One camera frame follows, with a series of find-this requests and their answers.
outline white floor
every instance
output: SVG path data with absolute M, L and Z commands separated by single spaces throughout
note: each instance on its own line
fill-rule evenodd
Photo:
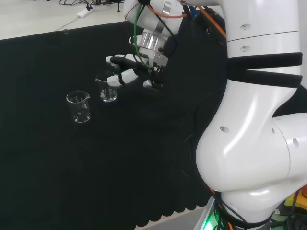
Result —
M 85 7 L 84 3 L 59 5 L 59 0 L 0 0 L 0 40 L 52 32 L 74 20 Z M 122 12 L 117 13 L 117 7 L 117 4 L 97 6 L 93 13 L 65 29 L 122 22 L 125 18 Z

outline black band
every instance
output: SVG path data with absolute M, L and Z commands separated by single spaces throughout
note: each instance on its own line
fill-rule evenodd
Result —
M 228 79 L 233 81 L 297 88 L 302 81 L 302 76 L 248 69 L 299 66 L 302 64 L 302 60 L 302 53 L 231 57 L 227 63 L 227 75 Z
M 218 208 L 218 213 L 219 215 L 221 215 L 221 217 L 225 220 L 227 220 L 227 222 L 231 223 L 234 226 L 243 228 L 243 229 L 251 229 L 251 228 L 256 228 L 256 227 L 260 227 L 264 224 L 266 224 L 267 222 L 270 221 L 270 218 L 267 218 L 266 220 L 262 221 L 262 222 L 258 222 L 258 223 L 244 223 L 243 221 L 229 215 L 228 213 L 226 213 L 219 205 L 217 205 Z
M 228 67 L 236 69 L 262 69 L 288 66 L 300 66 L 303 62 L 302 53 L 266 54 L 228 59 Z
M 231 70 L 227 72 L 228 79 L 232 81 L 239 81 L 251 84 L 280 86 L 288 88 L 297 88 L 301 81 L 302 76 L 285 74 L 285 73 L 271 73 L 256 70 Z
M 121 74 L 118 75 L 118 81 L 119 81 L 120 84 L 125 85 L 125 82 L 124 82 Z

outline robotic hand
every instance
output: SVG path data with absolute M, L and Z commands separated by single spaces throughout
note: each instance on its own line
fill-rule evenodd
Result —
M 307 114 L 272 117 L 302 80 L 297 0 L 181 3 L 220 5 L 227 30 L 227 87 L 219 110 L 199 140 L 198 171 L 210 188 L 221 192 L 237 226 L 263 228 L 277 206 L 307 184 Z M 124 3 L 124 15 L 132 23 L 138 4 L 137 0 Z M 174 0 L 152 0 L 150 4 L 164 15 L 183 11 Z M 178 32 L 182 18 L 163 20 L 174 34 Z M 112 86 L 136 80 L 139 70 L 159 73 L 167 64 L 163 49 L 170 33 L 147 7 L 137 25 L 145 28 L 138 44 L 140 54 L 152 68 L 145 69 L 140 58 L 131 54 L 108 57 L 113 65 L 129 62 L 121 76 L 108 79 Z M 144 86 L 153 82 L 152 78 Z
M 128 0 L 124 3 L 123 12 L 128 21 L 135 22 L 139 5 L 137 0 Z M 175 0 L 152 1 L 151 5 L 167 16 L 182 15 L 183 12 L 182 5 Z M 107 57 L 106 61 L 115 69 L 121 71 L 120 74 L 110 76 L 107 79 L 108 84 L 113 87 L 120 87 L 141 78 L 143 87 L 163 90 L 163 72 L 168 62 L 168 57 L 164 55 L 165 45 L 168 37 L 178 33 L 181 21 L 182 17 L 166 19 L 164 20 L 168 27 L 166 28 L 158 17 L 145 7 L 137 21 L 138 26 L 145 28 L 142 35 L 138 36 L 137 39 L 140 55 L 127 54 Z

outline glass beaker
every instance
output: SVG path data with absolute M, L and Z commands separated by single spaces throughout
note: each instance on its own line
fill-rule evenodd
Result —
M 74 122 L 83 123 L 91 118 L 89 99 L 90 95 L 80 90 L 67 94 L 66 100 Z
M 98 87 L 100 99 L 104 102 L 112 102 L 117 98 L 117 87 L 109 86 L 106 81 L 99 78 L 95 78 L 95 82 Z

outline empty beaker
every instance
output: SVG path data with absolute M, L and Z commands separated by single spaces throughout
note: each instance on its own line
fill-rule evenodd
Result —
M 91 118 L 89 99 L 90 95 L 80 90 L 67 94 L 66 100 L 74 122 L 83 123 Z

